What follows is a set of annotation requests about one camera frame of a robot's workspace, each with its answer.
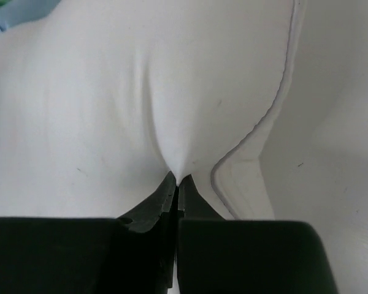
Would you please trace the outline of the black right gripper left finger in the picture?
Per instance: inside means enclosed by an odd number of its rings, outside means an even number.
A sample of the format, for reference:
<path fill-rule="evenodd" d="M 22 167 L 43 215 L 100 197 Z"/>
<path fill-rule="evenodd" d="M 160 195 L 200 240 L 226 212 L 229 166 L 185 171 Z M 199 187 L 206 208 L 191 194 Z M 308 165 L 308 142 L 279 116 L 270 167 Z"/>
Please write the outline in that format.
<path fill-rule="evenodd" d="M 0 217 L 0 293 L 166 293 L 175 177 L 117 218 Z"/>

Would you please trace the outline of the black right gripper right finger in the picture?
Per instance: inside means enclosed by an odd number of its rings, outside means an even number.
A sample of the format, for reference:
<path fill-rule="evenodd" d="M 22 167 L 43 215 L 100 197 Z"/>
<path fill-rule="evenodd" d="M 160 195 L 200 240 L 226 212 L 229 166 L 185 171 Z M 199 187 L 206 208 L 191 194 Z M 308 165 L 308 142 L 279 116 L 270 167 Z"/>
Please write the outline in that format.
<path fill-rule="evenodd" d="M 178 188 L 181 293 L 337 293 L 321 238 L 298 221 L 226 220 L 192 177 Z"/>

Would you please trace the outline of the green and blue pillowcase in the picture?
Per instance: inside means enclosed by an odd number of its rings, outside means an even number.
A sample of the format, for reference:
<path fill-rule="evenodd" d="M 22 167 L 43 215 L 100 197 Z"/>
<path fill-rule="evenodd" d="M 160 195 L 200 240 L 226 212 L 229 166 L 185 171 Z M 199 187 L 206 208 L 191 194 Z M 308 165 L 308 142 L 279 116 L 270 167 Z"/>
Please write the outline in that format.
<path fill-rule="evenodd" d="M 0 1 L 0 34 L 8 29 L 46 17 L 60 0 Z"/>

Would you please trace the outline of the white pillow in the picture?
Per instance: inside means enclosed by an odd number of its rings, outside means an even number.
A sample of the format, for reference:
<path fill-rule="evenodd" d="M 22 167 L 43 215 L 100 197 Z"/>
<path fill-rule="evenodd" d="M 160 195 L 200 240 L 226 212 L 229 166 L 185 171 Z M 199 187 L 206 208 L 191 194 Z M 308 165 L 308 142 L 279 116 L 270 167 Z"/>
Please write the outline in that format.
<path fill-rule="evenodd" d="M 0 34 L 0 216 L 117 217 L 172 172 L 273 219 L 260 155 L 304 1 L 60 1 Z"/>

